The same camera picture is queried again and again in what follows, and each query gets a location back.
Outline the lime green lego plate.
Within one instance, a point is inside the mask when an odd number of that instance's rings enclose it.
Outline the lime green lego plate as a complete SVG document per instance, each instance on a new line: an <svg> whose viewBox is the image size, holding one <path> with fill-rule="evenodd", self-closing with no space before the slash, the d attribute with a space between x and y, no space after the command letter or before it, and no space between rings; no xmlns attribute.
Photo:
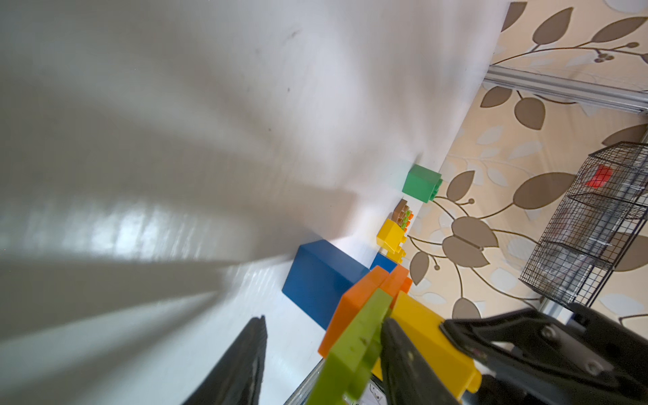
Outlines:
<svg viewBox="0 0 648 405"><path fill-rule="evenodd" d="M381 326L393 297L376 290L332 346L308 405L359 400L381 354Z"/></svg>

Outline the orange lego brick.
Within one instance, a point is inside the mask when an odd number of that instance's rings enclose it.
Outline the orange lego brick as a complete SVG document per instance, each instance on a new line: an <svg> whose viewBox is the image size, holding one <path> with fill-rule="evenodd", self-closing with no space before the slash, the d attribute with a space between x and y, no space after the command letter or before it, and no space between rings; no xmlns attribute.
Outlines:
<svg viewBox="0 0 648 405"><path fill-rule="evenodd" d="M412 284L413 280L409 277L409 271L401 265L396 266L391 273L380 266L373 268L343 294L318 349L320 356L324 359L327 358L332 346L377 290L383 290L393 298L390 305L392 310L398 294L400 292L408 293Z"/></svg>

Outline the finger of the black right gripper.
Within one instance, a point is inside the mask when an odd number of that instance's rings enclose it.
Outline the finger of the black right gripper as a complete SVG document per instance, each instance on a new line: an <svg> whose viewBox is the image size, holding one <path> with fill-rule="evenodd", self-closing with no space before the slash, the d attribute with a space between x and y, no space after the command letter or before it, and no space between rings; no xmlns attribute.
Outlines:
<svg viewBox="0 0 648 405"><path fill-rule="evenodd" d="M545 404L645 404L647 341L588 307L446 320L455 348Z"/></svg>

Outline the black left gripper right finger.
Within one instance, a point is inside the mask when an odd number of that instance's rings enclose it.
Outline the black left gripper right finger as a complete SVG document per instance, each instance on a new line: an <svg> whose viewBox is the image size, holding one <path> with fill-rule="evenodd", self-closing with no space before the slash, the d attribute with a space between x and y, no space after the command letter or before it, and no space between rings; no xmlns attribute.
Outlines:
<svg viewBox="0 0 648 405"><path fill-rule="evenodd" d="M381 328L381 370L388 404L458 404L398 322Z"/></svg>

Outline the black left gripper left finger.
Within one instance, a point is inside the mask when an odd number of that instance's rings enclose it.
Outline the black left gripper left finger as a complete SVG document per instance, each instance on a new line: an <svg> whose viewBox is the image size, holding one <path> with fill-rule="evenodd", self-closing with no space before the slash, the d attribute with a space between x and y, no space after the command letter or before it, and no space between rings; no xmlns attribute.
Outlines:
<svg viewBox="0 0 648 405"><path fill-rule="evenodd" d="M184 404L257 405L267 342L265 317L253 317Z"/></svg>

